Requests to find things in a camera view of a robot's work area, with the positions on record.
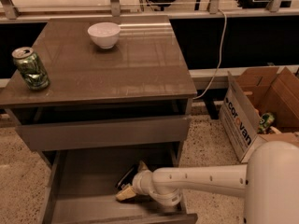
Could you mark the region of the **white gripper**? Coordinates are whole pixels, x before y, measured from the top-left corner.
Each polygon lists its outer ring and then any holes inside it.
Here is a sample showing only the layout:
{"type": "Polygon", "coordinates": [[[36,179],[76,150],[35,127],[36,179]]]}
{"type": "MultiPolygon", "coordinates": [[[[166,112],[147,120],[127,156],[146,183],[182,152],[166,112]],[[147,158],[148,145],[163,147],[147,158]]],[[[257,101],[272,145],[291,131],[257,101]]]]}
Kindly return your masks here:
{"type": "Polygon", "coordinates": [[[148,195],[157,203],[171,207],[181,201],[182,194],[179,189],[159,186],[153,181],[153,172],[143,161],[139,162],[138,173],[133,178],[132,185],[125,185],[117,194],[119,202],[134,198],[138,195],[148,195]]]}

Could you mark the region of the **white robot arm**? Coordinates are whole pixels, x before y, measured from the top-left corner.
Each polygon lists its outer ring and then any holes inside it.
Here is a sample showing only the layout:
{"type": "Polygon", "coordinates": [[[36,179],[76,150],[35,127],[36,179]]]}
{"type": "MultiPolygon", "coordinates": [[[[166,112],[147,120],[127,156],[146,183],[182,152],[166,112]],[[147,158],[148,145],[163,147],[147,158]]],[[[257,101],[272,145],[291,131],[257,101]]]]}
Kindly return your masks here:
{"type": "Polygon", "coordinates": [[[245,164],[166,167],[151,171],[144,162],[117,184],[120,202],[146,195],[163,206],[181,201],[183,189],[244,199],[244,224],[299,224],[299,147],[270,141],[257,147],[245,164]]]}

